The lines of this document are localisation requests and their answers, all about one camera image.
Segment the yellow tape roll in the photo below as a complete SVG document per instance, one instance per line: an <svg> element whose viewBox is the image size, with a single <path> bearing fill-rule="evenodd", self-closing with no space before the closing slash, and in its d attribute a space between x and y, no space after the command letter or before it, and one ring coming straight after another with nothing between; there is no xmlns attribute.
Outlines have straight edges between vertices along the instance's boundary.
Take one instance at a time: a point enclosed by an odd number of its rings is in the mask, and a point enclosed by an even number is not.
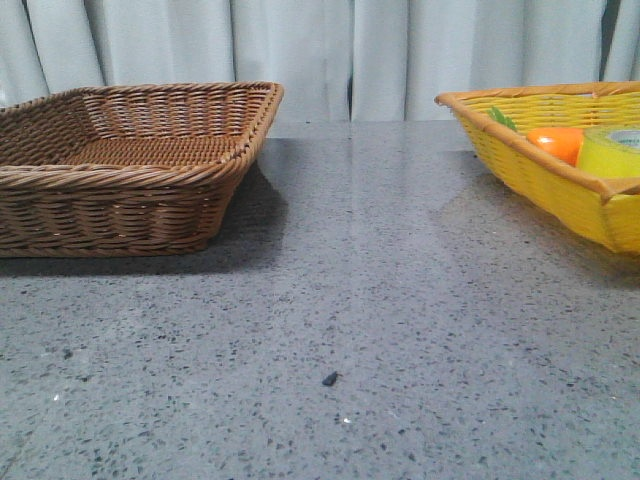
<svg viewBox="0 0 640 480"><path fill-rule="evenodd" d="M639 176L639 128L590 127L584 130L577 167L601 178Z"/></svg>

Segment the small black debris piece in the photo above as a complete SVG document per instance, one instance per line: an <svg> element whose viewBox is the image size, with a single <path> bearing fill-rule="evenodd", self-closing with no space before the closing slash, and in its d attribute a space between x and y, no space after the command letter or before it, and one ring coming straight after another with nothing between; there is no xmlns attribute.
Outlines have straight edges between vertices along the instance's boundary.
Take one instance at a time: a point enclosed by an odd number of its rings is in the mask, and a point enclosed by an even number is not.
<svg viewBox="0 0 640 480"><path fill-rule="evenodd" d="M331 374L327 375L322 380L322 385L323 386L333 386L336 383L338 377L339 377L339 373L337 371L334 371Z"/></svg>

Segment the white curtain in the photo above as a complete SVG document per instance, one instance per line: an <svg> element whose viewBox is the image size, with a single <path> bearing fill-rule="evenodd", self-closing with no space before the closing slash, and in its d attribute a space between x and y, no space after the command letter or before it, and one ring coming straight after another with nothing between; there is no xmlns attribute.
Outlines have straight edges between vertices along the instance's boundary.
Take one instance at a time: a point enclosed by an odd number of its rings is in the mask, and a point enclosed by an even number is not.
<svg viewBox="0 0 640 480"><path fill-rule="evenodd" d="M284 122L435 120L447 91L639 76L635 1L5 1L1 102L281 83Z"/></svg>

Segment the brown wicker basket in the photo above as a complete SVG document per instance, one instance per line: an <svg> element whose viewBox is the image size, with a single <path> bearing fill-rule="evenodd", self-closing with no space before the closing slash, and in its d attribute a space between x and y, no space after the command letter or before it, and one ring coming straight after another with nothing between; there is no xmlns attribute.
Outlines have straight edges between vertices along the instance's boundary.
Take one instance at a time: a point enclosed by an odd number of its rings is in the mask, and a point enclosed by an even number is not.
<svg viewBox="0 0 640 480"><path fill-rule="evenodd" d="M1 112L1 253L190 253L220 230L284 89L83 87Z"/></svg>

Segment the orange toy carrot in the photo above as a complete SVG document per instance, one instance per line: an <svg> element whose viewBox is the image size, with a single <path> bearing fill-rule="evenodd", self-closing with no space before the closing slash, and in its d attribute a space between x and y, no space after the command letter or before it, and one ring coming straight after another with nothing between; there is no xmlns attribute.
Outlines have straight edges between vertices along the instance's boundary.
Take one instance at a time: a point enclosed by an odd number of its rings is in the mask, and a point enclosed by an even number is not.
<svg viewBox="0 0 640 480"><path fill-rule="evenodd" d="M516 146L527 143L541 152L554 157L564 164L576 168L579 154L584 143L584 130L577 127L537 127L529 130L524 136L520 134L515 120L506 115L497 106L490 106L484 113L494 122L513 131L519 138Z"/></svg>

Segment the yellow wicker basket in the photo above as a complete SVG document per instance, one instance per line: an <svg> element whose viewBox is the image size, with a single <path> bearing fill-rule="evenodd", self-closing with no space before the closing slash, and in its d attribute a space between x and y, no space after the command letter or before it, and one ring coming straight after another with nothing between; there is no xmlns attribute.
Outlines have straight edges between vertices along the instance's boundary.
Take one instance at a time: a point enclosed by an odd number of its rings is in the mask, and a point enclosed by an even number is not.
<svg viewBox="0 0 640 480"><path fill-rule="evenodd" d="M456 116L477 156L506 186L574 233L616 253L639 251L639 181L602 179L532 145L536 127L633 125L636 81L519 86L436 96Z"/></svg>

